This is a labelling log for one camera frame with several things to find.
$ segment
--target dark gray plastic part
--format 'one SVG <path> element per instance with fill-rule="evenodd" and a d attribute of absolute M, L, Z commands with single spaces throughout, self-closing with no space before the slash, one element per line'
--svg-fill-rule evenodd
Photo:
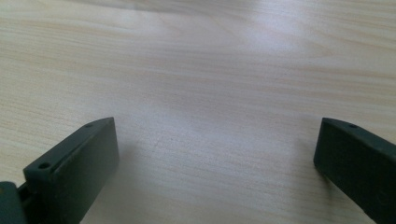
<path fill-rule="evenodd" d="M 314 163 L 376 223 L 396 223 L 395 145 L 354 124 L 323 119 Z"/>
<path fill-rule="evenodd" d="M 28 189 L 39 193 L 47 222 L 76 224 L 119 163 L 114 119 L 84 125 L 24 170 Z"/>
<path fill-rule="evenodd" d="M 11 182 L 0 182 L 0 223 L 27 224 L 17 187 Z"/>

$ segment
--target wooden table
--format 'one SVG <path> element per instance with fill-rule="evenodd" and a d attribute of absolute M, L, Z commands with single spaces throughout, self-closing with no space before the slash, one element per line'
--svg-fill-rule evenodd
<path fill-rule="evenodd" d="M 322 117 L 396 142 L 394 1 L 0 1 L 0 179 L 114 117 L 82 223 L 373 223 L 315 170 Z"/>

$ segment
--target black plastic piece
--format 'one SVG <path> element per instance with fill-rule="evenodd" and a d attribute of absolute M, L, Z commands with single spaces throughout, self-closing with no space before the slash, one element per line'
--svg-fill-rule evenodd
<path fill-rule="evenodd" d="M 354 124 L 323 119 L 314 163 L 376 223 L 396 223 L 396 146 Z"/>
<path fill-rule="evenodd" d="M 0 183 L 0 190 L 7 190 L 0 197 L 0 223 L 79 223 L 118 163 L 114 119 L 84 125 L 23 170 L 19 198 L 15 185 L 12 190 L 8 182 Z M 14 215 L 21 209 L 21 216 Z"/>

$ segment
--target table surface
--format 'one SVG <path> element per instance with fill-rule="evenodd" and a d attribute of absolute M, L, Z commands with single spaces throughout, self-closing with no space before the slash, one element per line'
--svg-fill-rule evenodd
<path fill-rule="evenodd" d="M 323 117 L 396 142 L 394 1 L 0 1 L 0 179 L 114 117 L 82 223 L 373 223 L 314 168 Z"/>

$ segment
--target screw hole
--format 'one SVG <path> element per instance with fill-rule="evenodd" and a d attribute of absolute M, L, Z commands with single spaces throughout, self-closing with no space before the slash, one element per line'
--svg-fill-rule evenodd
<path fill-rule="evenodd" d="M 47 163 L 47 162 L 44 162 L 44 163 L 41 163 L 41 164 L 38 166 L 38 169 L 44 170 L 44 169 L 47 169 L 47 168 L 49 168 L 49 167 L 50 167 L 50 164 Z"/>

